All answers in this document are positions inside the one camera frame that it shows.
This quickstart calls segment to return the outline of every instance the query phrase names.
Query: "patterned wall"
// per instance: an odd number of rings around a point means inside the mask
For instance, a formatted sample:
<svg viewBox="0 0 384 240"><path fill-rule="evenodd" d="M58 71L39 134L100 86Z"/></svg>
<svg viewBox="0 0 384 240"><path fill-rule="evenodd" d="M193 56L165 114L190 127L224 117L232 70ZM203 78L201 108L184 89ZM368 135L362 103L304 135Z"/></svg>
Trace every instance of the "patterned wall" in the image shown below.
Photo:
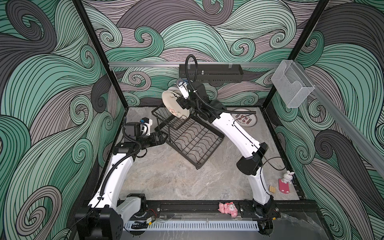
<svg viewBox="0 0 384 240"><path fill-rule="evenodd" d="M287 59L315 1L83 0L110 61L279 62ZM178 68L115 68L130 105L162 104ZM271 69L245 69L244 82L206 85L227 106L261 105Z"/></svg>
<svg viewBox="0 0 384 240"><path fill-rule="evenodd" d="M381 1L328 8L297 61L384 155L383 11ZM335 239L382 240L384 180L321 103L310 95L288 109L276 94L267 113Z"/></svg>
<svg viewBox="0 0 384 240"><path fill-rule="evenodd" d="M72 0L0 1L0 104L1 239L66 239L124 113Z"/></svg>

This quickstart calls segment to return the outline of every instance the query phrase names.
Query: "ceramic plate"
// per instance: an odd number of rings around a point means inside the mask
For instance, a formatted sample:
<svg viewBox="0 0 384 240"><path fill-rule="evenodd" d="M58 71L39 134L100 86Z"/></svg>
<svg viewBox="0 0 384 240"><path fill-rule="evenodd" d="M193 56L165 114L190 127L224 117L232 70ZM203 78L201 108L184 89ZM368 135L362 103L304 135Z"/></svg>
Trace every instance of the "ceramic plate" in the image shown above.
<svg viewBox="0 0 384 240"><path fill-rule="evenodd" d="M183 96L183 94L180 92L180 89L178 87L175 87L175 86L169 87L168 91L172 91L180 96Z"/></svg>
<svg viewBox="0 0 384 240"><path fill-rule="evenodd" d="M245 108L238 108L238 109L235 109L234 111L250 111L250 110L245 109ZM243 117L246 115L248 115L248 114L232 114L232 117L233 117L233 119L240 118L236 121L242 127L253 127L257 122L256 116L254 114L251 114L247 117Z"/></svg>
<svg viewBox="0 0 384 240"><path fill-rule="evenodd" d="M170 113L178 118L187 119L189 117L189 110L180 107L180 105L176 102L178 97L180 97L179 94L169 90L166 90L161 94L163 103Z"/></svg>

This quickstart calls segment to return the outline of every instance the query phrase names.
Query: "white rabbit toy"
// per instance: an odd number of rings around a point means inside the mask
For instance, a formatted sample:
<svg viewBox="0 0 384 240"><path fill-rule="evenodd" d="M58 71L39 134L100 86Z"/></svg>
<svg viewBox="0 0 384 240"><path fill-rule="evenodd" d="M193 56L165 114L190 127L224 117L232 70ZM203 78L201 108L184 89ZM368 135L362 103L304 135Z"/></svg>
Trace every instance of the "white rabbit toy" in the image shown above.
<svg viewBox="0 0 384 240"><path fill-rule="evenodd" d="M292 184L292 179L293 179L293 174L295 174L295 172L290 172L290 171L287 171L287 173L284 173L284 176L283 178L281 179L281 181L283 183L289 183L289 184Z"/></svg>

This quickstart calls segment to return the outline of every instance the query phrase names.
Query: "pink toy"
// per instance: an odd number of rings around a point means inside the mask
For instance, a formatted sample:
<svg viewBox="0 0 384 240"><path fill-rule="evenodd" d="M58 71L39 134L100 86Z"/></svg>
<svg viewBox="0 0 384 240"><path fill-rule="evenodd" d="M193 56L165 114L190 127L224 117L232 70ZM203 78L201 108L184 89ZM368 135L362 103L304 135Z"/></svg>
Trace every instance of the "pink toy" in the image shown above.
<svg viewBox="0 0 384 240"><path fill-rule="evenodd" d="M284 173L283 178L279 179L279 190L282 193L285 193L285 194L289 193L288 184L292 184L293 174L295 174L295 172L287 171L287 173Z"/></svg>
<svg viewBox="0 0 384 240"><path fill-rule="evenodd" d="M237 217L237 208L234 205L233 202L227 202L225 204L222 204L221 202L218 204L218 210L222 214L230 214L231 217L235 218Z"/></svg>

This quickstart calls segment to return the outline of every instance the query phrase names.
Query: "dish rack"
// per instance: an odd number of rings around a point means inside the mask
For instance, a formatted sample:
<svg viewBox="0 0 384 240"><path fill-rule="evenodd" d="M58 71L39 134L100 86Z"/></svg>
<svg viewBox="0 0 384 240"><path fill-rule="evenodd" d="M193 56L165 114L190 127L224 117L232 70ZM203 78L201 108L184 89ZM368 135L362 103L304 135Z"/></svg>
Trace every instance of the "dish rack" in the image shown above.
<svg viewBox="0 0 384 240"><path fill-rule="evenodd" d="M155 108L152 114L157 119L156 131L166 143L192 163L201 168L224 140L224 134L199 119L195 112L186 119L177 118L164 106Z"/></svg>

